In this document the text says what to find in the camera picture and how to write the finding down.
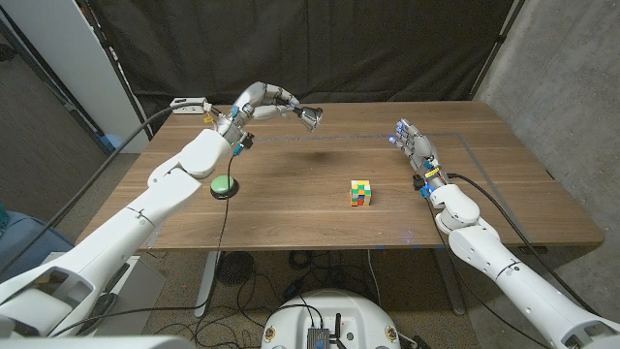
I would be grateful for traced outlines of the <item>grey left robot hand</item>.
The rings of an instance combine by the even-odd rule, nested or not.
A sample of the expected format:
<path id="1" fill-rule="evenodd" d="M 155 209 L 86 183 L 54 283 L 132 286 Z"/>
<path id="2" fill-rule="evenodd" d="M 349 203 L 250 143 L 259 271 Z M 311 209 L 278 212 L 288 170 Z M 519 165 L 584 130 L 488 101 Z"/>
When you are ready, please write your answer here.
<path id="1" fill-rule="evenodd" d="M 284 115 L 299 105 L 299 101 L 281 86 L 257 81 L 249 85 L 234 101 L 229 112 L 232 119 L 268 120 Z"/>

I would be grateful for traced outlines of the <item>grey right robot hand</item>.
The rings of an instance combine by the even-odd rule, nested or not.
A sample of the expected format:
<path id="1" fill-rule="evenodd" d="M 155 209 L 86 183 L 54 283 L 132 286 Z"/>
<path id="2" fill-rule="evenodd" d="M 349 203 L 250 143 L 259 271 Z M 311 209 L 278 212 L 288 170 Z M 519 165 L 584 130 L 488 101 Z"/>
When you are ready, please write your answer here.
<path id="1" fill-rule="evenodd" d="M 405 154 L 418 174 L 423 175 L 440 166 L 435 145 L 409 120 L 401 118 L 396 123 L 395 134 L 388 140 Z"/>

